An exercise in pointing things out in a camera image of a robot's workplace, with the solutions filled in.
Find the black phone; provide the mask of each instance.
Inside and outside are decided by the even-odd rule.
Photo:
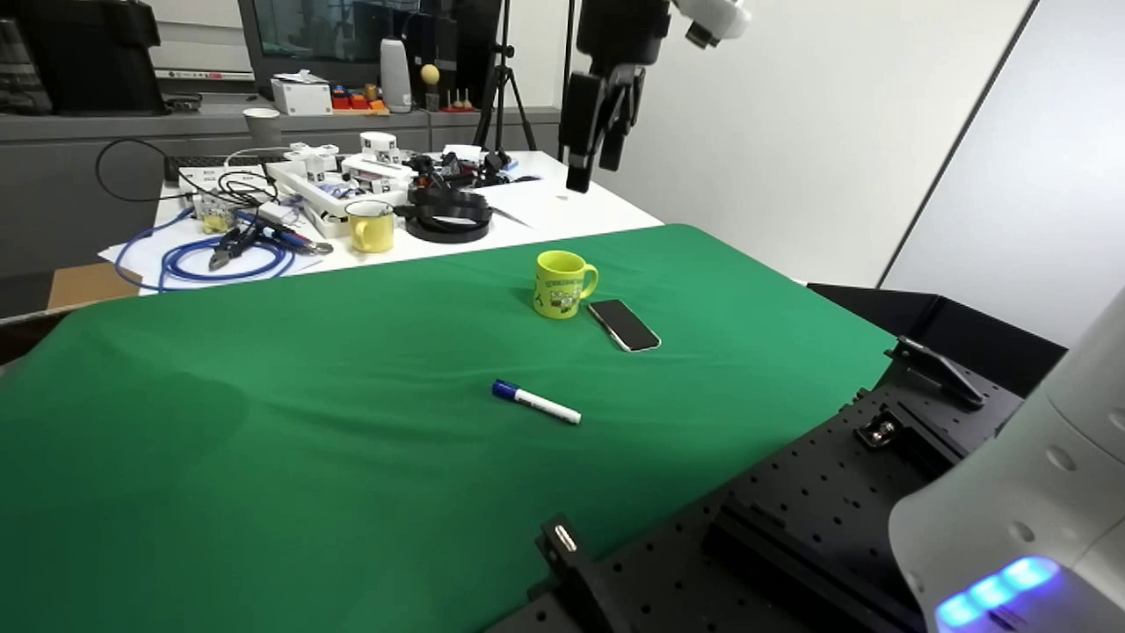
[[[591,314],[622,352],[659,348],[659,337],[622,297],[591,302]]]

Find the cable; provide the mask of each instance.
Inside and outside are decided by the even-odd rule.
[[[217,188],[220,188],[220,194],[262,194],[262,195],[278,200],[275,179],[270,179],[270,175],[260,175],[260,171],[220,171],[220,175],[217,175]]]
[[[278,153],[278,152],[281,146],[239,146],[239,152],[223,153],[220,171],[229,171],[232,159],[239,159],[239,153]]]
[[[567,86],[569,86],[569,52],[571,50],[571,0],[567,3],[567,42],[562,42],[562,110],[567,110]],[[562,134],[562,114],[557,114],[557,160],[567,153],[567,134]]]
[[[169,152],[154,146],[151,139],[140,139],[140,138],[116,138],[116,139],[107,139],[107,145],[96,153],[96,179],[98,179],[100,194],[104,194],[104,195],[113,195],[113,200],[123,200],[123,203],[179,200],[179,194],[176,194],[176,195],[127,195],[127,194],[113,188],[113,186],[104,182],[100,166],[104,166],[107,152],[116,152],[116,146],[123,146],[123,145],[148,146],[148,152],[154,152],[154,153],[159,153],[159,159],[165,159],[165,160],[172,159]],[[207,188],[207,186],[193,182],[193,179],[188,179],[188,175],[181,175],[181,171],[179,171],[179,179],[181,179],[181,182],[188,182],[193,188],[213,194],[213,188]]]
[[[256,243],[256,248],[268,248],[270,254],[270,261],[268,263],[260,263],[260,268],[253,268],[253,270],[234,270],[234,274],[196,274],[196,270],[187,270],[181,268],[181,256],[188,256],[188,254],[199,254],[199,248],[213,248],[217,246],[217,239],[199,239],[199,243],[181,243],[181,246],[176,246],[176,248],[169,248],[165,256],[160,256],[160,278],[159,278],[159,289],[165,290],[169,284],[169,274],[172,278],[187,278],[187,281],[199,281],[199,284],[213,284],[213,281],[250,281],[250,278],[281,278],[291,263],[294,263],[294,254],[287,254],[287,248],[278,248],[278,246],[270,246],[270,243]]]
[[[160,256],[159,284],[145,284],[145,281],[137,281],[137,278],[131,278],[131,274],[123,270],[123,261],[127,261],[127,254],[131,254],[137,243],[145,243],[145,239],[151,239],[151,234],[159,234],[159,233],[165,233],[165,228],[172,228],[172,225],[179,225],[179,222],[187,222],[188,213],[193,213],[193,207],[179,209],[179,213],[176,213],[172,222],[165,222],[165,225],[154,225],[148,234],[131,239],[131,243],[113,256],[116,278],[123,278],[123,281],[131,281],[131,284],[137,284],[137,289],[148,289],[148,290],[169,290],[169,278],[187,278],[187,281],[199,281],[199,284],[209,281],[209,284],[213,284],[213,281],[250,281],[250,278],[262,278],[262,274],[268,274],[268,278],[281,278],[281,274],[291,270],[294,254],[278,248],[278,246],[270,246],[270,243],[256,243],[260,248],[270,254],[270,261],[268,261],[262,268],[253,268],[253,270],[239,270],[239,274],[196,274],[196,270],[187,270],[187,268],[181,268],[181,256],[199,254],[199,248],[213,248],[217,239],[196,239],[196,243],[181,243],[181,246],[169,248],[169,254]]]

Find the green cloth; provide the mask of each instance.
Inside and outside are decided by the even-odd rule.
[[[657,352],[532,314],[543,246],[69,316],[0,380],[0,629],[478,629],[543,580],[548,520],[605,555],[885,370],[883,331],[694,228],[562,246]]]

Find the yellow mug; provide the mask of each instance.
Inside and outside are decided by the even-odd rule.
[[[351,248],[353,254],[392,248],[392,213],[351,213]]]
[[[598,290],[598,268],[569,248],[543,248],[533,256],[533,314],[548,321],[576,316],[581,302]]]

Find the computer monitor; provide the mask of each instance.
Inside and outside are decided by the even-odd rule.
[[[485,93],[494,0],[239,0],[253,79],[314,71],[331,84],[379,84],[379,42],[403,38],[410,79],[442,67],[442,90]]]

